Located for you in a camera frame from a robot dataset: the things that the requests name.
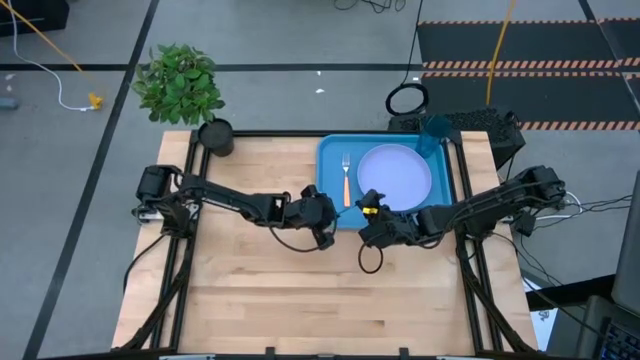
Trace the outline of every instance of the black pot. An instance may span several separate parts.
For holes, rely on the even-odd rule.
[[[233,128],[224,119],[202,124],[198,130],[198,139],[216,156],[224,157],[233,152]]]

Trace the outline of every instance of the wooden table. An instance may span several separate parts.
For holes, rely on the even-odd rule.
[[[189,132],[166,132],[158,163],[183,167],[188,139]],[[286,190],[299,196],[303,187],[315,182],[320,140],[236,138],[233,154],[210,161],[208,178],[246,193]],[[473,192],[497,186],[486,133],[463,133],[463,142]],[[455,149],[450,149],[456,189],[461,192]],[[136,254],[157,238],[159,230],[159,223],[141,228]],[[496,232],[510,237],[506,226]],[[305,230],[280,234],[300,248],[315,245]],[[129,340],[155,306],[168,243],[141,258],[131,272],[114,346]],[[397,355],[399,347],[408,347],[412,355],[472,355],[453,233],[434,250],[385,249],[384,265],[375,275],[358,268],[361,243],[357,233],[338,231],[330,249],[298,254],[238,214],[206,206],[179,351],[263,354],[265,347],[275,346],[279,354]],[[484,247],[496,304],[522,338],[537,348],[512,245],[494,237]],[[366,267],[377,261],[377,251],[365,250]],[[484,346],[490,348],[484,309],[478,309]],[[170,309],[165,344],[172,318]]]

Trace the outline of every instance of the potted plant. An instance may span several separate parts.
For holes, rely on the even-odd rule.
[[[149,120],[186,125],[203,124],[198,130],[200,142],[217,156],[233,151],[233,129],[228,121],[216,118],[213,110],[224,107],[220,90],[213,81],[215,63],[202,51],[188,45],[158,45],[161,56],[136,67],[133,90],[140,95],[140,108],[151,109]]]

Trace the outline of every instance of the yellow object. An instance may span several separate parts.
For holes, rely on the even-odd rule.
[[[504,23],[502,24],[500,37],[498,37],[498,44],[496,45],[496,49],[493,52],[493,60],[491,60],[491,65],[489,70],[489,81],[487,82],[487,102],[486,102],[487,105],[491,103],[491,85],[493,83],[493,69],[496,66],[496,61],[498,60],[498,53],[500,53],[500,47],[502,46],[502,39],[504,39],[504,34],[507,32],[507,25],[511,20],[511,14],[513,13],[513,9],[515,7],[516,7],[516,0],[511,0],[511,4],[509,5],[509,11],[507,11],[507,17],[504,19]]]
[[[11,6],[9,6],[9,4],[7,4],[5,2],[5,0],[0,0],[0,5],[4,6],[5,8],[7,8],[7,10],[9,10],[10,12],[12,12],[16,17],[18,17],[18,19],[20,19],[23,23],[27,24],[27,26],[29,26],[31,28],[31,30],[35,31],[41,38],[42,40],[44,40],[47,44],[49,44],[49,46],[51,46],[58,54],[60,54],[63,58],[67,59],[68,62],[70,62],[73,67],[76,68],[76,70],[78,70],[79,73],[81,73],[82,75],[84,75],[87,80],[89,80],[89,82],[93,83],[95,86],[95,81],[91,78],[91,76],[89,76],[89,74],[85,73],[84,70],[82,70],[82,68],[76,64],[76,62],[71,58],[71,56],[65,54],[62,50],[60,50],[54,43],[53,41],[49,40],[48,37],[46,37],[42,32],[40,32],[40,30],[38,30],[37,27],[35,27],[35,25],[33,25],[31,22],[29,22],[29,20],[27,20],[24,16],[20,15],[19,12],[15,11]],[[102,107],[102,102],[103,102],[103,98],[96,96],[94,93],[90,93],[89,94],[89,102],[91,103],[91,106],[95,107],[96,109],[100,109]]]
[[[365,214],[365,215],[377,214],[378,213],[378,209],[376,209],[376,208],[363,208],[362,209],[362,213]]]

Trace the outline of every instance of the black mat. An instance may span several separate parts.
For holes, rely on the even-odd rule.
[[[604,19],[600,26],[621,65],[626,70],[637,71],[640,68],[640,19]]]
[[[425,73],[427,112],[484,106],[487,80],[486,73]],[[497,73],[491,105],[515,111],[524,129],[630,130],[640,120],[624,79],[615,72]]]
[[[496,21],[423,22],[418,27],[422,60],[429,69],[471,68],[473,62],[476,68],[486,69],[501,27],[502,22]],[[498,68],[508,69],[612,69],[617,65],[595,21],[512,22],[499,59]]]

